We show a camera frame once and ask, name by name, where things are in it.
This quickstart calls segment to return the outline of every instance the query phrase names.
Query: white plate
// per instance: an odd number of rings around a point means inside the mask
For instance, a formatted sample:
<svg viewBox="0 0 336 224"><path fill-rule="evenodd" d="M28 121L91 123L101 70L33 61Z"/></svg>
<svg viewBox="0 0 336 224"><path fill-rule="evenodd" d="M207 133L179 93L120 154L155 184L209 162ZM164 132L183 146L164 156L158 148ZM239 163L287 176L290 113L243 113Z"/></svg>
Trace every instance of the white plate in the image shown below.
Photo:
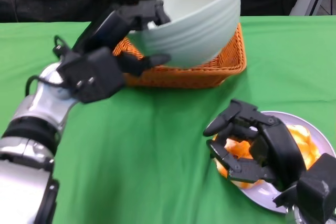
<svg viewBox="0 0 336 224"><path fill-rule="evenodd" d="M310 131L313 142L315 143L321 154L328 153L334 157L336 156L335 151L333 150L327 138L317 128L315 128L313 125L303 120L302 118L278 111L262 111L262 113L266 115L276 116L277 118L281 119L284 124L301 125L307 128ZM273 202L273 199L280 195L280 192L277 191L270 183L262 183L260 185L254 186L251 189L241 189L241 191L248 198L250 198L262 207L282 214L286 213L285 207L277 208L275 203Z"/></svg>

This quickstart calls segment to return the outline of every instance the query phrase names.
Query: ceramic bowl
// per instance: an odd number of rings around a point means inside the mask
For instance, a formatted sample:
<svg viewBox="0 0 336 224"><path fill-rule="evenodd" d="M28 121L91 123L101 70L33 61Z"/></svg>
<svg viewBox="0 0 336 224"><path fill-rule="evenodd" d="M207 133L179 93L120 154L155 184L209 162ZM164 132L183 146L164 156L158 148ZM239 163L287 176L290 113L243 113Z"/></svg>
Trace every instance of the ceramic bowl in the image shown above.
<svg viewBox="0 0 336 224"><path fill-rule="evenodd" d="M143 55L170 54L169 67L190 68L214 59L230 41L240 17L240 0L163 0L171 22L131 31Z"/></svg>

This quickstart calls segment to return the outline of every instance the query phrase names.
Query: food on plate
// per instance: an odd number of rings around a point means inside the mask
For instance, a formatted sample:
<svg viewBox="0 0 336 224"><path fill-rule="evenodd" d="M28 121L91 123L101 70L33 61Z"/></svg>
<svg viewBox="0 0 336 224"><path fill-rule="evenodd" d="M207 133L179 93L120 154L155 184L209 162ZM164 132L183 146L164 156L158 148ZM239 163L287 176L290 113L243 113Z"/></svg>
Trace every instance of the food on plate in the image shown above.
<svg viewBox="0 0 336 224"><path fill-rule="evenodd" d="M295 142L297 143L300 152L302 153L302 157L304 159L304 163L306 168L309 169L315 161L321 156L318 148L314 144L311 138L311 134L308 129L301 125L287 125L289 132L292 134ZM233 155L237 156L238 158L250 158L252 156L249 153L250 144L247 141L242 141L240 143L228 139L225 145L225 148ZM217 169L221 175L227 177L227 170L219 163L217 159L214 159ZM236 186L242 189L250 189L255 185L263 183L263 180L259 180L254 184L245 183L245 182L237 182L232 181Z"/></svg>

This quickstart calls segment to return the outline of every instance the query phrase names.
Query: orange basket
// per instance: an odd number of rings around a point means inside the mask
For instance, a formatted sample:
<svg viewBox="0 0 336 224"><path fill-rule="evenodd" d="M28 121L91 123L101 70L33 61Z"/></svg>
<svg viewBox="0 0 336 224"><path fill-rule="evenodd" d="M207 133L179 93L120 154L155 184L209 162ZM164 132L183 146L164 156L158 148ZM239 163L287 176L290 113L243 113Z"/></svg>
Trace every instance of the orange basket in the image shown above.
<svg viewBox="0 0 336 224"><path fill-rule="evenodd" d="M231 75L239 74L246 68L246 55L241 26L230 42L212 61L190 69L178 69L158 66L135 78L127 74L129 86L147 86L164 88L203 89L222 84ZM139 59L143 56L127 40L121 41L114 50L118 55L121 51L130 52Z"/></svg>

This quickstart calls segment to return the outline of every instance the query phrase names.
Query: green table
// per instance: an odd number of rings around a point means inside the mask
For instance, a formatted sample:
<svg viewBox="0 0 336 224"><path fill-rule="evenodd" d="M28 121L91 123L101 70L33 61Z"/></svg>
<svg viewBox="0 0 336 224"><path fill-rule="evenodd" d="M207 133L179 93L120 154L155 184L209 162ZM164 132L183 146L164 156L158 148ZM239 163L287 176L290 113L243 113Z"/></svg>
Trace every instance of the green table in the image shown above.
<svg viewBox="0 0 336 224"><path fill-rule="evenodd" d="M218 174L202 137L231 98L300 116L335 146L336 18L244 17L247 70L209 90L125 89L71 111L56 157L55 224L285 223ZM24 84L87 24L0 25L0 126Z"/></svg>

